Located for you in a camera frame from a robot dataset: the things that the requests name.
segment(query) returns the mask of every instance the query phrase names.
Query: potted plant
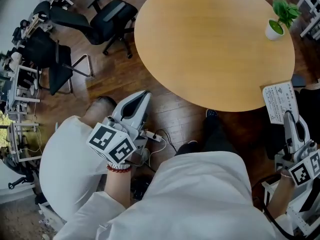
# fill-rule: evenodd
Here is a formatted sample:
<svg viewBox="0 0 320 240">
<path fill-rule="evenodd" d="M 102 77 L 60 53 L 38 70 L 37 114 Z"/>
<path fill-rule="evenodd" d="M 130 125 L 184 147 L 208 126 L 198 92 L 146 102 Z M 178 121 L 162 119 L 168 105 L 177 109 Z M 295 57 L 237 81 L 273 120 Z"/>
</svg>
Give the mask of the potted plant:
<svg viewBox="0 0 320 240">
<path fill-rule="evenodd" d="M 265 35 L 269 40 L 275 41 L 285 34 L 285 28 L 282 25 L 286 25 L 289 29 L 300 12 L 295 4 L 288 4 L 286 0 L 273 0 L 272 8 L 279 18 L 278 20 L 274 18 L 268 20 Z"/>
</svg>

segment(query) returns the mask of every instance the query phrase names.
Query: red bead bracelet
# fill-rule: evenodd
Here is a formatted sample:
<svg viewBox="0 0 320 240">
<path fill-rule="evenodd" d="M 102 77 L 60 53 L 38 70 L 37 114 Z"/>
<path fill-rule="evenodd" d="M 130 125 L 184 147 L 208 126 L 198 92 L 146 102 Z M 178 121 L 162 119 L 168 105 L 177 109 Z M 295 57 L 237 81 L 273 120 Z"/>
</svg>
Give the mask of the red bead bracelet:
<svg viewBox="0 0 320 240">
<path fill-rule="evenodd" d="M 120 174 L 123 174 L 123 173 L 127 173 L 129 171 L 131 171 L 131 166 L 127 169 L 115 169 L 115 168 L 112 168 L 110 165 L 108 165 L 106 167 L 109 171 L 112 171 L 112 172 L 115 172 L 115 173 L 120 173 Z"/>
</svg>

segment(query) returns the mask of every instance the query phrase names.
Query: sleeve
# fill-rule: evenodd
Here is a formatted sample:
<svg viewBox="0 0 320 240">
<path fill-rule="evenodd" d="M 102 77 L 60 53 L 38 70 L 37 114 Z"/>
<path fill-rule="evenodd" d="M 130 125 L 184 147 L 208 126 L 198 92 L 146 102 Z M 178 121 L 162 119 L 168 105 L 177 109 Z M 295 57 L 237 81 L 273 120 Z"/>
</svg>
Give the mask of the sleeve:
<svg viewBox="0 0 320 240">
<path fill-rule="evenodd" d="M 284 231 L 289 233 L 290 235 L 294 234 L 294 230 L 292 227 L 292 222 L 286 214 L 283 214 L 275 219 L 275 222 L 279 224 Z M 276 240 L 287 240 L 287 238 L 277 229 L 277 227 L 271 223 L 275 232 L 275 239 Z"/>
<path fill-rule="evenodd" d="M 126 209 L 105 192 L 95 192 L 63 226 L 53 240 L 94 240 L 100 224 Z"/>
</svg>

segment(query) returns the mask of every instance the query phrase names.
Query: black cable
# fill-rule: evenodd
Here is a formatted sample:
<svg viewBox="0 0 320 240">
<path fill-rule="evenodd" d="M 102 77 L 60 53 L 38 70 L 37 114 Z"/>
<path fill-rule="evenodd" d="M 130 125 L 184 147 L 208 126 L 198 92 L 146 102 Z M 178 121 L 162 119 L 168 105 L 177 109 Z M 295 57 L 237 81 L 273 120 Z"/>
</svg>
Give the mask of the black cable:
<svg viewBox="0 0 320 240">
<path fill-rule="evenodd" d="M 159 131 L 163 131 L 163 132 L 164 132 L 164 134 L 165 134 L 166 137 L 168 138 L 169 144 L 173 147 L 174 151 L 177 153 L 177 150 L 176 150 L 175 146 L 172 144 L 170 134 L 167 133 L 164 129 L 158 129 L 158 130 L 155 131 L 154 135 L 156 135 L 157 132 L 159 132 Z"/>
<path fill-rule="evenodd" d="M 254 197 L 253 200 L 259 200 L 262 209 L 264 210 L 265 214 L 267 217 L 270 219 L 270 221 L 275 225 L 275 227 L 280 231 L 280 233 L 287 239 L 289 240 L 297 240 L 297 239 L 306 239 L 305 237 L 299 237 L 299 236 L 294 236 L 292 234 L 289 234 L 286 232 L 280 225 L 276 222 L 276 220 L 271 216 L 270 212 L 268 211 L 265 203 L 259 198 L 259 197 Z"/>
<path fill-rule="evenodd" d="M 259 180 L 254 186 L 253 188 L 261 181 L 263 181 L 265 178 L 262 178 L 261 180 Z M 280 231 L 280 233 L 287 239 L 289 240 L 313 240 L 316 237 L 318 237 L 320 235 L 320 225 L 317 226 L 315 228 L 314 231 L 312 231 L 307 237 L 304 236 L 294 236 L 292 234 L 289 234 L 288 232 L 286 232 L 277 222 L 276 220 L 272 217 L 272 215 L 270 214 L 270 212 L 268 211 L 268 208 L 265 205 L 265 202 L 263 202 L 259 197 L 254 197 L 253 200 L 258 200 L 262 206 L 262 209 L 264 210 L 266 216 L 270 219 L 270 221 L 275 225 L 275 227 Z"/>
</svg>

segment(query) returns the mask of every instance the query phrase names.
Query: round wooden table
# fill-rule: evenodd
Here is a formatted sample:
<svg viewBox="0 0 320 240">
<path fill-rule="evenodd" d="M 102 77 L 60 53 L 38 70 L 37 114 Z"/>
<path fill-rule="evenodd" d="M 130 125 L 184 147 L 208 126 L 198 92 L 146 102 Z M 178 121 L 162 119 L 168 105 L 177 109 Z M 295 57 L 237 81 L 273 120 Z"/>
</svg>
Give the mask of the round wooden table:
<svg viewBox="0 0 320 240">
<path fill-rule="evenodd" d="M 147 0 L 135 23 L 142 62 L 166 88 L 199 106 L 241 112 L 265 105 L 260 86 L 290 80 L 288 29 L 270 41 L 265 0 Z"/>
</svg>

